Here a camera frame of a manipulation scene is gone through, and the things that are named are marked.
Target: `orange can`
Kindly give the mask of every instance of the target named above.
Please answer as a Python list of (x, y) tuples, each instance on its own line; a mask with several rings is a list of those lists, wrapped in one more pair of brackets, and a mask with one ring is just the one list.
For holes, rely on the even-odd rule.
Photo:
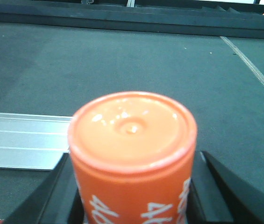
[(90, 224), (183, 224), (197, 125), (179, 102), (119, 92), (80, 108), (68, 140)]

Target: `dark gray carpet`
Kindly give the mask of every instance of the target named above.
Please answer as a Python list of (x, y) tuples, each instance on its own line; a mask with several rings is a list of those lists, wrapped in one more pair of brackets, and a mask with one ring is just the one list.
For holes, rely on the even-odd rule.
[[(232, 41), (264, 72), (264, 41)], [(221, 38), (0, 24), (0, 112), (71, 116), (127, 90), (183, 103), (198, 123), (197, 149), (264, 192), (264, 87)]]

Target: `white line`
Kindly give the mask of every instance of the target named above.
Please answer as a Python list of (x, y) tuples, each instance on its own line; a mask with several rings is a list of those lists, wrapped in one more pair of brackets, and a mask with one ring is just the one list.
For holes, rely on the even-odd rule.
[(0, 146), (0, 149), (15, 149), (15, 150), (30, 150), (30, 151), (44, 151), (44, 152), (61, 152), (67, 153), (67, 148), (36, 148), (36, 147), (6, 147)]
[(247, 67), (253, 72), (253, 74), (255, 75), (255, 77), (264, 86), (264, 75), (262, 74), (262, 72), (227, 37), (221, 36), (221, 39), (241, 58), (241, 60), (247, 65)]
[(0, 130), (0, 133), (16, 133), (16, 134), (45, 134), (45, 135), (62, 135), (66, 136), (67, 133), (56, 133), (56, 132), (24, 132), (24, 131), (7, 131)]
[(45, 119), (27, 119), (27, 118), (8, 118), (2, 117), (0, 119), (5, 120), (24, 120), (24, 121), (45, 121), (45, 122), (56, 122), (56, 123), (70, 123), (70, 120), (45, 120)]

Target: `can top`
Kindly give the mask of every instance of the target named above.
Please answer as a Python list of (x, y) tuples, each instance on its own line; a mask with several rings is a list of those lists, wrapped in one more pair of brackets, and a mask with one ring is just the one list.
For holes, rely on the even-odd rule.
[(193, 115), (179, 102), (150, 92), (100, 97), (73, 116), (71, 156), (94, 169), (139, 173), (180, 160), (195, 145)]

